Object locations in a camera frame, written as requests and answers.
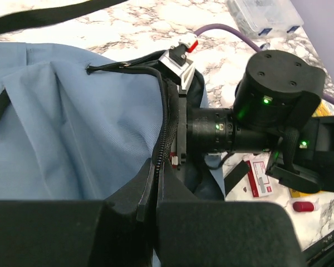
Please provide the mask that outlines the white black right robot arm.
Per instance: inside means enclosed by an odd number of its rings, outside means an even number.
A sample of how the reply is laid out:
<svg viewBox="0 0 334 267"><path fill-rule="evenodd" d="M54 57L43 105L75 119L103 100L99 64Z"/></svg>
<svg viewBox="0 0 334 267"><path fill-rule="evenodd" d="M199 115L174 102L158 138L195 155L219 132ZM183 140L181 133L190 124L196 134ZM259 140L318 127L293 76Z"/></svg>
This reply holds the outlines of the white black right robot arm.
<svg viewBox="0 0 334 267"><path fill-rule="evenodd" d="M188 151L268 153L265 174L313 194L334 192L334 116L314 117L325 72L279 50L254 54L228 108L190 108L179 96L179 125L170 159Z"/></svg>

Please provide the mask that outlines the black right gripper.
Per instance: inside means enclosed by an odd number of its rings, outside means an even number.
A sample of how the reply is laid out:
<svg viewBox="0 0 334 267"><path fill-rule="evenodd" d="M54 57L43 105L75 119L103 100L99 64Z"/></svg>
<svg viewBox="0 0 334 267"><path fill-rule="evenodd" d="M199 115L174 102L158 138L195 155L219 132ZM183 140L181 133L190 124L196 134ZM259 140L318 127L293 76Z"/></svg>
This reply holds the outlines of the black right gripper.
<svg viewBox="0 0 334 267"><path fill-rule="evenodd" d="M232 110L224 108L191 108L187 102L186 90L178 93L178 116L175 136L171 145L169 160L173 168L180 170L186 163L188 152L202 155L217 155L226 152L215 166L218 170L234 155L236 140Z"/></svg>

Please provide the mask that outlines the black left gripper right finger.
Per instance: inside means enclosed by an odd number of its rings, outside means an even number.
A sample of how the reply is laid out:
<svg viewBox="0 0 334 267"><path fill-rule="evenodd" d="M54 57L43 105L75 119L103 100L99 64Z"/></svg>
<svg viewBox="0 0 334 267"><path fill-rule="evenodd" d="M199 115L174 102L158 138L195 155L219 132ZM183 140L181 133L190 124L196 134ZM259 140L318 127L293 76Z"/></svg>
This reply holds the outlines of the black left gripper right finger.
<svg viewBox="0 0 334 267"><path fill-rule="evenodd" d="M272 202L206 201L160 170L156 253L162 266L305 266L283 207Z"/></svg>

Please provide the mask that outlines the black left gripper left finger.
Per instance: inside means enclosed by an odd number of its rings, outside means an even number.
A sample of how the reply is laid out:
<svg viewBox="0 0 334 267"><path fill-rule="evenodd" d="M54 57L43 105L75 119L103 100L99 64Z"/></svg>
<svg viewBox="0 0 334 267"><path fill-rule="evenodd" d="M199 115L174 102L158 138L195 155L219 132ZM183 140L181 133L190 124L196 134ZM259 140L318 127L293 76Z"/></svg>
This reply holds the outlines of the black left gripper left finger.
<svg viewBox="0 0 334 267"><path fill-rule="evenodd" d="M151 266L154 165L105 200L0 201L0 266Z"/></svg>

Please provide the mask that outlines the blue fabric backpack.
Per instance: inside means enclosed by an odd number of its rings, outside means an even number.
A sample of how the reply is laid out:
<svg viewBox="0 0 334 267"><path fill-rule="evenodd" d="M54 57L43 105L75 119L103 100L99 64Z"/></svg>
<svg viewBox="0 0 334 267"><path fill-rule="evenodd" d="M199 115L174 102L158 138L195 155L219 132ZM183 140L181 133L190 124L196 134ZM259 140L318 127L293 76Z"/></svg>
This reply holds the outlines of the blue fabric backpack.
<svg viewBox="0 0 334 267"><path fill-rule="evenodd" d="M105 200L151 160L146 233L157 254L179 93L159 63L165 51L112 62L60 44L0 43L0 201Z"/></svg>

